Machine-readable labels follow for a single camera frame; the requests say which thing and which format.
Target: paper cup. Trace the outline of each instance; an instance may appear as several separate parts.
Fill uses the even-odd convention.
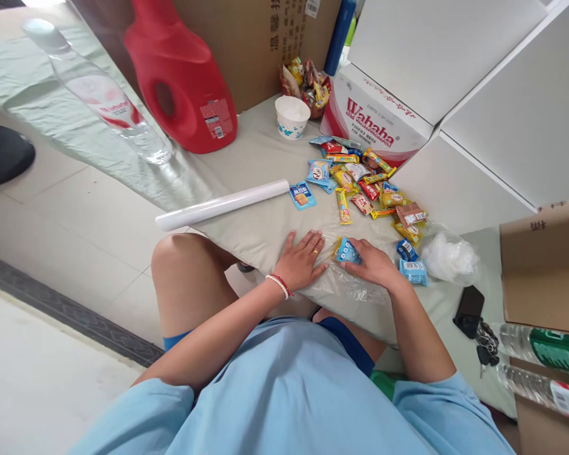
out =
[[[300,99],[288,96],[277,99],[275,105],[280,135],[285,139],[299,139],[308,124],[310,108]]]

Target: red detergent bottle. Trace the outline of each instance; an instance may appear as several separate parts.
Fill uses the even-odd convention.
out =
[[[236,138],[234,101],[206,43],[185,26],[171,0],[133,0],[135,22],[125,33],[147,107],[159,125],[195,154]],[[172,112],[157,96],[171,92]]]

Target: white beaded bracelet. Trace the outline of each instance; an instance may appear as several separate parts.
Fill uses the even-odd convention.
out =
[[[282,284],[278,278],[273,277],[272,275],[266,275],[266,279],[268,279],[268,278],[270,278],[270,280],[274,281],[278,286],[280,286],[280,288],[285,293],[284,299],[287,300],[289,298],[289,292],[286,290],[286,287],[284,286],[284,284]]]

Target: bottle cap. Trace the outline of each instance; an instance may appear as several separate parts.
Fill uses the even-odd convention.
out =
[[[28,19],[21,27],[25,34],[48,54],[63,52],[70,48],[70,43],[57,27],[44,19]]]

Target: black phone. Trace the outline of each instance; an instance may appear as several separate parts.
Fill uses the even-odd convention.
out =
[[[485,296],[474,286],[463,289],[457,313],[453,318],[453,323],[470,339],[476,338],[476,331],[482,320],[482,306],[485,303]]]

